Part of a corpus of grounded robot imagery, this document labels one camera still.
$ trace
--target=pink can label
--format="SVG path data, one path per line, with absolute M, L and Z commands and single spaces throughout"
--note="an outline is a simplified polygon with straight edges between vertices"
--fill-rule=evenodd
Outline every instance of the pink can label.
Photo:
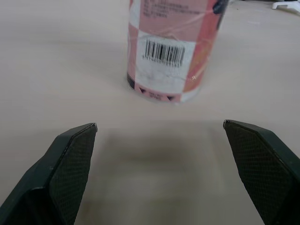
M 128 79 L 138 92 L 180 102 L 199 88 L 227 0 L 131 0 Z

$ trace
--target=cylindrical can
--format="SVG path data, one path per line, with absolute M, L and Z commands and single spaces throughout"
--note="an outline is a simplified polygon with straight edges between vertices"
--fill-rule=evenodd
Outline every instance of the cylindrical can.
M 228 0 L 130 0 L 129 85 L 184 102 L 198 93 Z

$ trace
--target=barcode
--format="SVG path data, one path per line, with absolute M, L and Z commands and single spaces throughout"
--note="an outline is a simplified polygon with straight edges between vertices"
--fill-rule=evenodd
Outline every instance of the barcode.
M 163 63 L 167 66 L 180 67 L 184 57 L 183 46 L 170 46 L 147 40 L 144 59 Z

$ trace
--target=black triangle symbol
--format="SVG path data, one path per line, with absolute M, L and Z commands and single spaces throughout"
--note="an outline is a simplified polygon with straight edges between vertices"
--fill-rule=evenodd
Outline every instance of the black triangle symbol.
M 145 92 L 146 92 L 145 89 L 140 88 L 140 90 L 141 90 L 142 93 L 145 93 Z
M 167 96 L 167 98 L 172 101 L 175 97 L 174 96 Z

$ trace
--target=tabletop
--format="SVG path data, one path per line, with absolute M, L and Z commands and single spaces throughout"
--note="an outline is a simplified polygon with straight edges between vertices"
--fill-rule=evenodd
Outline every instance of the tabletop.
M 269 2 L 230 5 L 200 93 L 170 105 L 126 82 L 128 8 L 128 0 L 1 2 L 0 203 L 57 135 L 96 122 L 75 224 L 166 224 L 172 212 L 178 224 L 263 224 L 222 125 L 271 129 L 300 156 L 299 17 Z

